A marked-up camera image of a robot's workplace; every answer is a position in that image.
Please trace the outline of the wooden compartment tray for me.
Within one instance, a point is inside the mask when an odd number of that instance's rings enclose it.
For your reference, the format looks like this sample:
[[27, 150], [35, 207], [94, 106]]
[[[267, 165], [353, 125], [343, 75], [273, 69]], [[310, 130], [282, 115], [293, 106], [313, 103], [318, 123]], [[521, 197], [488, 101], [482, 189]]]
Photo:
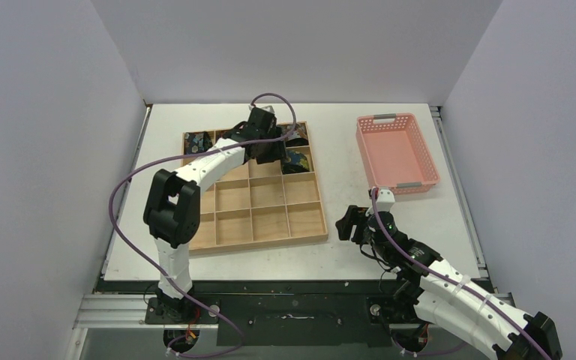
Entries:
[[190, 242], [191, 254], [224, 254], [327, 240], [329, 231], [311, 141], [286, 149], [306, 154], [312, 170], [284, 175], [281, 160], [264, 164], [251, 160], [228, 172], [202, 195], [200, 225]]

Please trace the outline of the blue yellow floral tie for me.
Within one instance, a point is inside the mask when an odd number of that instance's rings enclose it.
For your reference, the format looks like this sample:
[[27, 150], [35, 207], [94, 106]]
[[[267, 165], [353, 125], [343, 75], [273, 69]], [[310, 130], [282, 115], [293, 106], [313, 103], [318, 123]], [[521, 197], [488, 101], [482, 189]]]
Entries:
[[280, 163], [284, 175], [308, 173], [312, 170], [307, 155], [300, 151], [287, 149], [286, 155]]

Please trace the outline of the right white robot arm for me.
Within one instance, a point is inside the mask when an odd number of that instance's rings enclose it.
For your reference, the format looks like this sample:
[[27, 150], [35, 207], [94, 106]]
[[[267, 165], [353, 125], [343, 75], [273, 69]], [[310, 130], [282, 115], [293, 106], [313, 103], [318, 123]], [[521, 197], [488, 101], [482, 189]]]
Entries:
[[554, 321], [520, 310], [485, 291], [428, 245], [400, 231], [388, 211], [351, 205], [335, 224], [338, 237], [367, 245], [406, 282], [394, 300], [396, 316], [437, 325], [489, 359], [561, 359]]

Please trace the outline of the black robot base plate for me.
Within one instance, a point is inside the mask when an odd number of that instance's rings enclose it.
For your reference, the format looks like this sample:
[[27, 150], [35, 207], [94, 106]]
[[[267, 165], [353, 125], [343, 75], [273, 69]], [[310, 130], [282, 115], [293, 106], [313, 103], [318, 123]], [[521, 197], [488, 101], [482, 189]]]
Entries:
[[399, 280], [218, 281], [200, 280], [195, 304], [180, 313], [156, 297], [147, 301], [145, 323], [163, 326], [172, 339], [203, 329], [217, 330], [217, 345], [389, 347], [392, 340], [422, 348], [428, 324], [402, 297]]

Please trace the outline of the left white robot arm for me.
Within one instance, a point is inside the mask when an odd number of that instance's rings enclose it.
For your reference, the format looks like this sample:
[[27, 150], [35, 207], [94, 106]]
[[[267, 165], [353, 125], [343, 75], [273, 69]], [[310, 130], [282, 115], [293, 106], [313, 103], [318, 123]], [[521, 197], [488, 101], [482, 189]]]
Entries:
[[200, 227], [202, 195], [228, 172], [254, 159], [266, 164], [286, 154], [282, 130], [271, 106], [251, 107], [246, 121], [225, 131], [215, 144], [191, 162], [169, 172], [154, 174], [143, 220], [158, 251], [158, 264], [166, 272], [156, 296], [175, 323], [188, 321], [194, 312], [186, 297], [192, 288], [189, 243]]

